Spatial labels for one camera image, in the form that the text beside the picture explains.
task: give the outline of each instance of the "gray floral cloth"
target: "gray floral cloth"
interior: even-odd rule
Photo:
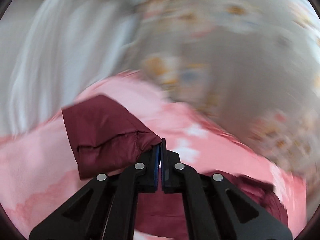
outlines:
[[[320,21],[308,0],[149,0],[141,69],[286,171],[320,184]]]

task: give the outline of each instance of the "burgundy garment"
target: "burgundy garment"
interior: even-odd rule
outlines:
[[[288,226],[288,215],[273,192],[273,185],[248,176],[234,176],[222,171],[207,172],[212,176],[220,173],[271,215]],[[135,227],[137,230],[154,236],[177,240],[188,240],[181,194],[164,194],[159,180],[159,190],[155,194],[139,194]]]
[[[118,102],[98,95],[62,110],[81,179],[134,164],[161,139]]]

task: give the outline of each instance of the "round metal bolt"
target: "round metal bolt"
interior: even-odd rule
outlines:
[[[144,168],[144,164],[143,163],[136,163],[134,165],[134,167],[137,169],[137,170],[142,170]]]
[[[177,169],[177,170],[183,170],[184,169],[184,164],[183,163],[176,163],[174,165],[174,167]]]
[[[215,180],[215,181],[222,181],[223,180],[223,176],[219,173],[216,173],[212,176],[212,178]]]
[[[97,176],[97,180],[99,181],[103,181],[107,178],[106,174],[104,173],[100,173],[98,176]]]

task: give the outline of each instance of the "pink bedsheet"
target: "pink bedsheet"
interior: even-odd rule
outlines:
[[[76,99],[106,94],[124,105],[147,127],[166,138],[167,148],[198,172],[221,170],[273,183],[288,212],[293,236],[306,224],[306,185],[265,158],[257,156],[233,136],[201,117],[185,103],[171,103],[165,92],[140,80],[138,73],[122,73],[98,82]],[[59,207],[87,181],[80,181],[61,112],[17,138],[0,144],[0,202],[28,238],[34,226]],[[136,239],[153,237],[136,232]]]

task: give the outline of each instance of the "triangular cutout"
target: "triangular cutout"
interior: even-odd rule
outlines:
[[[77,202],[68,208],[62,215],[73,221],[79,222],[84,215],[87,205],[92,197],[93,189],[87,191]]]
[[[227,190],[227,196],[231,201],[240,223],[244,224],[258,217],[259,212],[232,190]]]

